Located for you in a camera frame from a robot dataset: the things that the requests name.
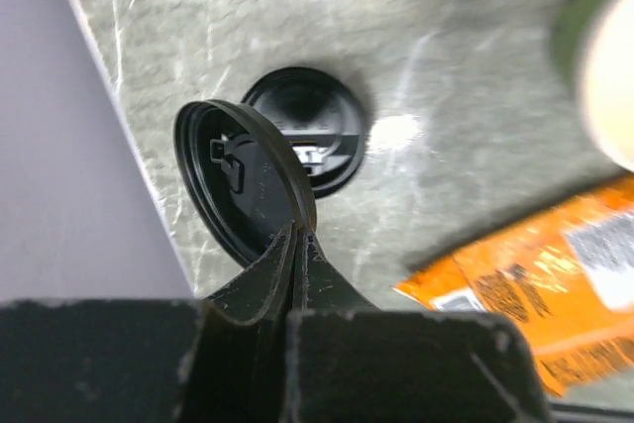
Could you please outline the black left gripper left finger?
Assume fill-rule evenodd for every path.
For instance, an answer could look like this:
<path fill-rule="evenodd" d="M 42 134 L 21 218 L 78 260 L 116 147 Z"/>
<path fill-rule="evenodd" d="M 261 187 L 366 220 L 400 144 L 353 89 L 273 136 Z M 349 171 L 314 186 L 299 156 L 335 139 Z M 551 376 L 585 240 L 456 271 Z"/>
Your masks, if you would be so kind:
<path fill-rule="evenodd" d="M 1 306 L 5 422 L 275 422 L 293 225 L 204 300 Z"/>

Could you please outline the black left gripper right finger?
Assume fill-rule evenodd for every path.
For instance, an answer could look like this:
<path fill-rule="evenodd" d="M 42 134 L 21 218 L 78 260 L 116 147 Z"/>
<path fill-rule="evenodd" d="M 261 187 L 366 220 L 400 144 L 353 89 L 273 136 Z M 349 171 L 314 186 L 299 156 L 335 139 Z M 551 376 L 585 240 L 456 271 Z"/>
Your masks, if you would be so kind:
<path fill-rule="evenodd" d="M 527 342 L 506 317 L 373 308 L 309 233 L 295 265 L 286 421 L 552 420 Z"/>

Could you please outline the green paper coffee cup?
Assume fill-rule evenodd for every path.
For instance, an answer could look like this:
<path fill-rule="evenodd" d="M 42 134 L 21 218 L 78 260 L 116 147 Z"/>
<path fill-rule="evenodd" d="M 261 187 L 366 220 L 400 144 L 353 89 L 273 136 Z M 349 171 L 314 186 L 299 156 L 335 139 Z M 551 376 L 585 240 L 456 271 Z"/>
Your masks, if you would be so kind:
<path fill-rule="evenodd" d="M 633 0 L 566 0 L 550 50 L 591 141 L 632 170 Z"/>

